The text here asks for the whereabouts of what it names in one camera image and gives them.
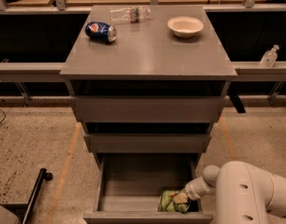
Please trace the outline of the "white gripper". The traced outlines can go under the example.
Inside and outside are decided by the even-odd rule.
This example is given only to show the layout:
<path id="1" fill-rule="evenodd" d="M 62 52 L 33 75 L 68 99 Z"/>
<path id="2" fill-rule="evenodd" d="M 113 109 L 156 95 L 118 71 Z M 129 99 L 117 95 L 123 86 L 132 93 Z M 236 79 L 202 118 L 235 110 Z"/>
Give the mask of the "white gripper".
<path id="1" fill-rule="evenodd" d="M 192 201 L 196 201 L 214 192 L 214 187 L 210 186 L 203 177 L 198 177 L 187 183 L 184 187 L 184 192 L 180 192 L 173 197 L 173 202 L 186 203 L 188 202 L 188 198 Z"/>

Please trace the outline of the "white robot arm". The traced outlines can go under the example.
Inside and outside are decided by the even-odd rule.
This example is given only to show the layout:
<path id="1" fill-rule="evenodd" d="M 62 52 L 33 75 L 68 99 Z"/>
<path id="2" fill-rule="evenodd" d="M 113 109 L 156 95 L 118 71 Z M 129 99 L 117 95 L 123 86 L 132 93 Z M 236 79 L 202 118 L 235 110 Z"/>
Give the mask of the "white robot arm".
<path id="1" fill-rule="evenodd" d="M 270 215 L 286 218 L 286 178 L 243 161 L 207 166 L 173 202 L 207 194 L 216 196 L 216 224 L 269 224 Z"/>

